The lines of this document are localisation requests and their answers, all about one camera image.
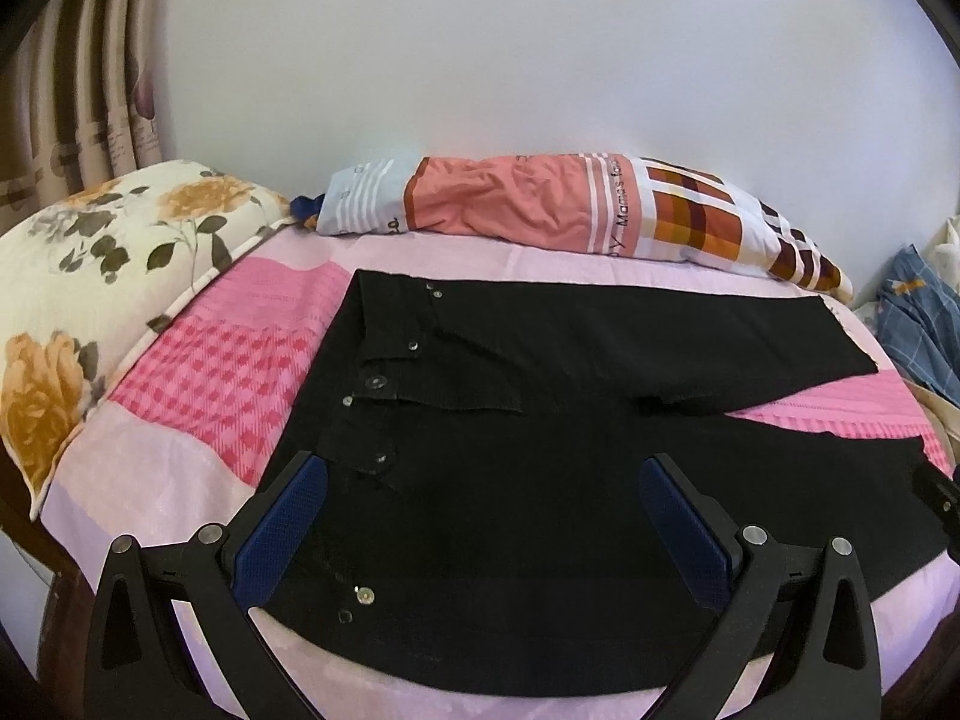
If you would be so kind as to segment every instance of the metal screw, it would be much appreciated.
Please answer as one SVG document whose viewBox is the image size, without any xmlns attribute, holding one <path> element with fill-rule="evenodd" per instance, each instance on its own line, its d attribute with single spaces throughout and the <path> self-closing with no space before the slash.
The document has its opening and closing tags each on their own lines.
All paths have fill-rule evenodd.
<svg viewBox="0 0 960 720">
<path fill-rule="evenodd" d="M 850 555 L 851 552 L 853 552 L 853 545 L 847 541 L 846 538 L 843 538 L 843 536 L 837 536 L 830 544 L 833 546 L 834 551 L 840 555 Z"/>
<path fill-rule="evenodd" d="M 758 528 L 757 525 L 748 525 L 743 529 L 743 538 L 746 538 L 751 544 L 760 546 L 760 544 L 767 542 L 767 532 L 763 528 Z"/>
<path fill-rule="evenodd" d="M 123 555 L 131 546 L 133 546 L 133 539 L 124 533 L 123 536 L 114 538 L 113 543 L 110 545 L 110 550 L 117 553 L 117 555 Z"/>
<path fill-rule="evenodd" d="M 200 528 L 200 531 L 197 533 L 197 541 L 200 541 L 202 544 L 215 544 L 223 534 L 224 529 L 216 523 L 205 525 L 203 528 Z"/>
</svg>

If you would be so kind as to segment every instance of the floral pillow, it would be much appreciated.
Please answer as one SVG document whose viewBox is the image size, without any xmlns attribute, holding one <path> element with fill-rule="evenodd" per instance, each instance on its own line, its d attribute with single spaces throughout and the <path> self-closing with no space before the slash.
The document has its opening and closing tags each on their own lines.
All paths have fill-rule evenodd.
<svg viewBox="0 0 960 720">
<path fill-rule="evenodd" d="M 194 295 L 290 223 L 288 208 L 256 184 L 166 162 L 0 238 L 0 439 L 32 518 L 91 410 Z"/>
</svg>

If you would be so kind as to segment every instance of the blue plaid cloth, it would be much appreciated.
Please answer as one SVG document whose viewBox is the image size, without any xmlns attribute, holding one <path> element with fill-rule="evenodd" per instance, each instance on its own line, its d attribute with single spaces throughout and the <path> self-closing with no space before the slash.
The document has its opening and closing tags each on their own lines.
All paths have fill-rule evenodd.
<svg viewBox="0 0 960 720">
<path fill-rule="evenodd" d="M 913 380 L 960 408 L 960 295 L 901 250 L 877 290 L 877 341 Z"/>
</svg>

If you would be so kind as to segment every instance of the striped pillowcase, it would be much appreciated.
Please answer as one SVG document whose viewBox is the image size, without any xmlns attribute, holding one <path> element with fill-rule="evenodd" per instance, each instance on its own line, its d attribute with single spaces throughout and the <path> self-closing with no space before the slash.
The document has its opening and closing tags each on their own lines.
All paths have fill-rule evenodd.
<svg viewBox="0 0 960 720">
<path fill-rule="evenodd" d="M 687 261 L 853 298 L 843 271 L 770 206 L 710 173 L 623 154 L 367 162 L 335 173 L 316 223 L 323 235 L 432 230 Z"/>
</svg>

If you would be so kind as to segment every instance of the white wall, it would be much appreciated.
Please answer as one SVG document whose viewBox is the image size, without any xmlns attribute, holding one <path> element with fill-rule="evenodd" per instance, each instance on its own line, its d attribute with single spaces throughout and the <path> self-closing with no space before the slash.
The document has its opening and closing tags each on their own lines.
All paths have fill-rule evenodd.
<svg viewBox="0 0 960 720">
<path fill-rule="evenodd" d="M 856 287 L 956 212 L 960 71 L 914 0 L 160 0 L 165 153 L 286 194 L 399 148 L 718 172 Z"/>
</svg>

